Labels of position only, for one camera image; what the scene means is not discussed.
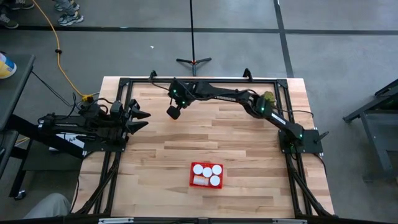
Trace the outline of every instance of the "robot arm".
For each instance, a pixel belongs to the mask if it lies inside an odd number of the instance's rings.
[[[129,140],[127,133],[134,134],[148,124],[147,121],[133,121],[133,118],[143,119],[149,113],[140,111],[136,100],[128,105],[115,101],[111,109],[103,111],[101,105],[92,103],[79,108],[78,116],[60,116],[47,114],[39,119],[39,130],[44,134],[60,133],[81,134],[77,139],[85,143],[86,151],[121,152]]]
[[[279,116],[273,110],[273,102],[267,99],[266,94],[259,96],[252,90],[230,90],[213,87],[207,82],[184,83],[174,79],[169,87],[169,97],[175,100],[176,107],[170,106],[167,110],[173,119],[180,116],[180,110],[187,108],[195,100],[224,100],[239,103],[245,111],[254,118],[266,119],[281,129],[292,141],[301,141],[304,128]]]

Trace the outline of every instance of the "yellow cable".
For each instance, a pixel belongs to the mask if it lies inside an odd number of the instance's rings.
[[[39,9],[39,11],[43,14],[43,16],[45,17],[45,19],[47,20],[47,22],[49,22],[50,27],[52,29],[52,32],[55,35],[55,39],[57,40],[57,50],[60,50],[60,40],[58,38],[57,32],[54,29],[54,26],[52,25],[52,23],[50,22],[50,19],[47,17],[47,15],[43,12],[42,8],[40,8],[39,4],[37,4],[37,2],[35,0],[33,0],[33,3],[37,6],[37,8]],[[93,98],[94,95],[93,94],[89,94],[89,95],[85,95],[80,93],[80,91],[74,86],[74,84],[72,83],[72,81],[70,81],[69,77],[67,76],[67,74],[65,73],[65,71],[63,71],[62,67],[61,67],[61,62],[60,62],[60,54],[61,52],[57,52],[57,61],[58,61],[58,68],[60,69],[60,71],[63,73],[63,76],[65,76],[65,78],[68,80],[70,86],[81,96],[81,100],[83,101],[87,101],[88,98]]]
[[[28,139],[29,139],[28,137],[24,137],[23,139],[17,140],[16,143],[23,142],[23,141],[26,141]]]

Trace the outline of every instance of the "black table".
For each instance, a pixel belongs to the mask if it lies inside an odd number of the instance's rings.
[[[381,171],[364,175],[365,182],[398,177],[389,155],[398,152],[398,79],[375,92],[374,97],[343,118],[347,123],[361,118],[369,143],[377,154]]]
[[[6,165],[3,164],[7,164],[10,156],[22,160],[9,195],[10,197],[19,198],[21,195],[20,187],[22,185],[22,181],[26,172],[26,170],[23,169],[23,166],[28,158],[29,149],[32,145],[33,140],[56,148],[59,151],[68,152],[72,156],[79,159],[83,159],[83,154],[80,147],[62,138],[59,138],[54,134],[51,135],[41,133],[36,124],[32,124],[25,119],[13,114],[19,97],[21,96],[29,75],[32,72],[35,56],[14,54],[7,54],[6,56],[17,65],[17,71],[11,77],[0,80],[0,132],[2,134],[6,133],[7,146],[13,146],[12,150],[9,149],[9,147],[7,148],[7,156],[4,155],[3,157],[0,157],[0,174],[4,172]],[[15,147],[14,144],[16,138],[14,139],[14,142],[8,141],[8,139],[12,139],[12,137],[8,137],[8,133],[10,131],[14,131],[12,132],[14,134],[19,133],[30,138],[29,145],[27,147],[28,150]]]
[[[0,131],[6,127],[14,111],[35,61],[33,55],[7,54],[6,56],[17,65],[17,71],[11,77],[0,80]]]
[[[8,159],[11,156],[15,141],[18,138],[17,131],[0,133],[0,178],[4,172]]]

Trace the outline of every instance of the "gray pants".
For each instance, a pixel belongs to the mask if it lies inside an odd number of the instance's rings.
[[[41,200],[24,218],[46,218],[68,215],[70,202],[62,194],[52,193]]]
[[[69,0],[55,0],[57,4],[70,16],[74,15],[76,10],[73,8]]]

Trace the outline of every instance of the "yellow object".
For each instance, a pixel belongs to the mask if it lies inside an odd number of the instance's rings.
[[[85,95],[80,93],[80,91],[74,86],[74,84],[70,81],[69,77],[67,76],[67,74],[65,73],[65,71],[63,71],[63,68],[61,67],[61,62],[60,62],[60,54],[62,53],[60,50],[60,40],[58,38],[57,32],[54,29],[54,26],[51,24],[50,19],[47,17],[47,15],[43,12],[42,8],[40,8],[39,4],[37,4],[37,2],[35,0],[33,0],[33,3],[37,6],[37,8],[39,9],[39,11],[43,14],[43,16],[45,17],[45,19],[47,20],[47,22],[50,24],[50,27],[54,33],[55,39],[57,40],[57,62],[58,62],[58,68],[60,69],[60,71],[63,73],[63,76],[65,76],[65,78],[68,80],[70,86],[77,92],[77,94],[79,94],[81,96],[81,100],[82,101],[88,101],[88,99],[93,98],[94,95],[93,94],[89,94],[89,95]]]
[[[23,139],[17,140],[16,143],[23,142],[23,141],[26,141],[28,139],[29,139],[28,137],[24,137]]]
[[[266,91],[262,97],[268,101],[270,101],[272,104],[275,103],[275,97],[274,94],[270,91]]]
[[[15,73],[17,65],[0,53],[0,79],[8,78]]]

